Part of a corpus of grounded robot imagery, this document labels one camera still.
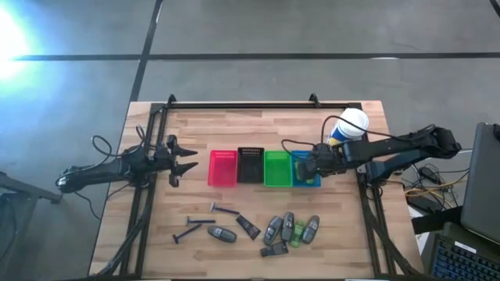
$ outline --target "wooden table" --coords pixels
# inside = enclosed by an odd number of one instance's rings
[[[370,118],[370,130],[388,133],[380,101],[361,101]],[[120,149],[139,143],[134,127],[147,125],[150,102],[133,102],[127,114]],[[166,134],[176,134],[183,148],[198,154],[180,162],[199,162],[180,180],[180,187],[168,184],[168,173],[160,173],[149,227],[144,278],[342,278],[371,277],[370,254],[359,203],[355,172],[322,179],[321,188],[269,188],[238,184],[237,187],[209,187],[209,153],[214,149],[263,147],[280,150],[280,141],[290,138],[317,143],[320,128],[328,115],[340,109],[183,109],[169,110]],[[327,133],[336,122],[326,125]],[[369,135],[371,141],[380,136]],[[310,149],[289,145],[290,149]],[[113,192],[123,183],[112,184]],[[90,273],[100,270],[115,254],[127,230],[133,189],[113,195],[105,206]],[[282,256],[261,258],[263,233],[252,241],[236,223],[235,216],[211,213],[212,202],[238,210],[264,231],[274,215],[294,212],[295,219],[307,221],[311,215],[321,219],[320,229],[310,245],[301,244]],[[416,269],[422,271],[412,223],[403,190],[397,184],[384,187],[383,204],[391,239]],[[182,233],[186,216],[216,219],[217,225],[233,230],[235,244],[212,238],[206,226],[175,244],[174,233]],[[385,269],[383,251],[377,241],[380,262]],[[135,256],[130,262],[134,269]]]

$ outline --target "laptop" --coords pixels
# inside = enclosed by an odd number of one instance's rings
[[[494,125],[477,124],[460,222],[500,244],[500,140],[494,130]]]

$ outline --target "black bin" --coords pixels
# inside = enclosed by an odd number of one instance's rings
[[[264,148],[238,148],[237,163],[239,183],[264,181]]]

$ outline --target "concrete floor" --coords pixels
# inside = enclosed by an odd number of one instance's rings
[[[154,4],[1,0],[0,20],[10,15],[25,44],[2,40],[0,51],[141,54]],[[488,0],[166,0],[151,52],[500,52],[498,27]],[[0,170],[56,191],[61,170],[101,158],[93,134],[116,148],[138,62],[2,63],[17,73],[1,71]],[[436,123],[470,148],[476,123],[500,122],[499,73],[500,59],[149,62],[139,101],[380,99],[393,134]],[[446,170],[469,160],[430,162]],[[82,191],[98,215],[106,189]],[[40,201],[20,278],[85,276],[97,231],[75,195]]]

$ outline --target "black keyboard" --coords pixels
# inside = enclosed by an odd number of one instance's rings
[[[456,246],[448,240],[437,239],[432,275],[438,278],[471,281],[500,281],[500,264]]]

